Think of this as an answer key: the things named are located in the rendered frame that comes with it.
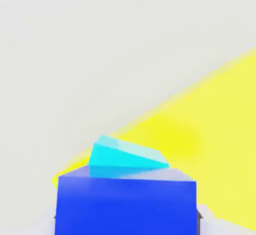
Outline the small blue cube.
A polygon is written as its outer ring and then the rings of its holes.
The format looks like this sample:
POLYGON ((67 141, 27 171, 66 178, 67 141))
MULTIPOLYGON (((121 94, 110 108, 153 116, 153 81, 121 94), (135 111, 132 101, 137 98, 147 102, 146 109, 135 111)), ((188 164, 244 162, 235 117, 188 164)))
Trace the small blue cube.
POLYGON ((89 166, 58 179, 54 235, 197 235, 197 184, 176 168, 89 166))

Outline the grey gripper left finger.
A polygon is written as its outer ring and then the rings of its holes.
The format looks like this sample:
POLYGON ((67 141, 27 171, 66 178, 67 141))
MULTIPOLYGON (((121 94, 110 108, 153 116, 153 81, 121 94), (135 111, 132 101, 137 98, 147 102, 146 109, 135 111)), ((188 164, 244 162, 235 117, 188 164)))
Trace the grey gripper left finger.
POLYGON ((49 209, 39 219, 39 235, 55 235, 56 211, 49 209))

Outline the large yellow box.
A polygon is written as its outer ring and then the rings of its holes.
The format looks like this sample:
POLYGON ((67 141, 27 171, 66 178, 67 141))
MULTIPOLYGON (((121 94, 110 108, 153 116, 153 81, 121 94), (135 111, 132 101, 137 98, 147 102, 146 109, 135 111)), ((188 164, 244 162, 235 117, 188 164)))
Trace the large yellow box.
MULTIPOLYGON (((196 182, 197 205, 256 231, 256 47, 107 135, 160 151, 196 182)), ((88 165, 93 146, 59 177, 88 165)))

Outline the small cyan cube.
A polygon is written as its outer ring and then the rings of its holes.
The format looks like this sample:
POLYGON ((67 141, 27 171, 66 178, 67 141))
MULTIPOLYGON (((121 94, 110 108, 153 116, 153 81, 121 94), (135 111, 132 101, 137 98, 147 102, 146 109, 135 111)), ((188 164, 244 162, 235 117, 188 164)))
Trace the small cyan cube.
POLYGON ((93 144, 88 165, 150 169, 170 166, 159 150, 106 135, 101 135, 93 144))

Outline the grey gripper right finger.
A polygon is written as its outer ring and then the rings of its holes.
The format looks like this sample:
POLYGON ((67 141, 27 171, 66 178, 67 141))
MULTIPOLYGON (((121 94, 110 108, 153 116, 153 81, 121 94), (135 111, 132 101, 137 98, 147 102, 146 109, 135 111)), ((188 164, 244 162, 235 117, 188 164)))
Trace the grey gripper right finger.
POLYGON ((201 215, 200 235, 256 235, 256 231, 216 218, 205 204, 198 204, 197 210, 201 215))

